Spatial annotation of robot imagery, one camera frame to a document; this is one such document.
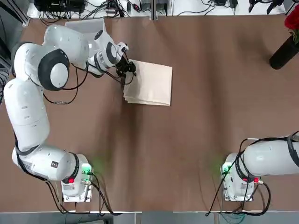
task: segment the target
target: beige towel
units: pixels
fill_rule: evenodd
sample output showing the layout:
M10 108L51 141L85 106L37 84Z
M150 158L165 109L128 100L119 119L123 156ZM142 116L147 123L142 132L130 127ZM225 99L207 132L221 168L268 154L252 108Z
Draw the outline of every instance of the beige towel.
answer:
M136 66L136 74L129 85L125 85L123 96L128 103L164 105L171 104L172 67L131 60ZM127 74L126 83L132 73Z

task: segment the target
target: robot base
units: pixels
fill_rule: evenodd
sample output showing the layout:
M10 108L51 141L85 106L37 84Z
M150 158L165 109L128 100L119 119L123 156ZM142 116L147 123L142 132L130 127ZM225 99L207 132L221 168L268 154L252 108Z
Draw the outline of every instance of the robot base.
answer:
M233 164L237 153L230 154L225 163L220 168L221 172L221 179L224 178L225 173L227 173L228 169ZM248 200L253 192L254 189L254 183L247 183L246 181L242 180L235 169L235 165L229 170L228 174L226 175L223 184L223 193L225 196L225 201L244 201L244 195L247 188L247 195L245 196L245 200Z
M81 181L91 181L92 176L87 175L91 172L91 165L85 156L77 154L79 159L79 171L74 179L74 183L61 182L61 189L65 202L90 202L92 196L92 185L86 185Z

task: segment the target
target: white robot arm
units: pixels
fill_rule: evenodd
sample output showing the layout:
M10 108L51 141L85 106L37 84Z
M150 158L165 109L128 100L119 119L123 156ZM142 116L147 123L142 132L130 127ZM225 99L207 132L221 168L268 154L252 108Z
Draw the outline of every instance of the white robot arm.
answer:
M298 140L297 135L261 139L241 154L230 154L221 168L225 200L252 200L261 176L299 173Z
M12 58L15 78L4 88L16 139L13 162L33 175L62 181L64 197L73 201L84 200L87 190L81 181L89 179L91 166L81 154L45 144L50 125L43 90L61 90L67 83L71 63L94 75L129 63L123 57L128 46L122 42L114 44L104 30L98 32L94 41L98 51L89 57L89 43L81 33L64 26L49 26L42 45L24 42L15 48Z

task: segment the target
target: green light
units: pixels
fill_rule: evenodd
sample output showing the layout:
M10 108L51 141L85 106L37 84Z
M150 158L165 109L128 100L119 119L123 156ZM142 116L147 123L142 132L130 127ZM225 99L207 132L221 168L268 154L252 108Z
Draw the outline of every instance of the green light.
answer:
M83 174L87 174L87 173L90 173L92 170L92 166L88 163L83 163L82 164L82 173Z

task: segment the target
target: brown tabletop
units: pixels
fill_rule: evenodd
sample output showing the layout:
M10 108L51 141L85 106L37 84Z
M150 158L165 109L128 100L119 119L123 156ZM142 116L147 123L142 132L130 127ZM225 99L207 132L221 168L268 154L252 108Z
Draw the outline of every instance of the brown tabletop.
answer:
M299 129L298 58L278 71L268 65L289 36L284 18L106 20L115 42L130 47L129 58L173 67L171 106L127 104L110 77L88 76L70 105L46 102L47 142L89 159L103 175L113 210L207 211L219 184L219 165L238 151L242 139ZM45 29L31 20L22 40L41 44ZM67 86L76 84L73 68L71 74ZM51 100L70 100L74 94L46 91ZM12 162L14 137L5 105L0 117L0 211L55 211L47 186ZM298 175L263 180L272 192L270 210L299 210ZM225 203L224 209L235 206ZM245 208L261 210L260 196ZM77 209L99 210L96 192L91 203ZM213 210L219 210L218 202Z

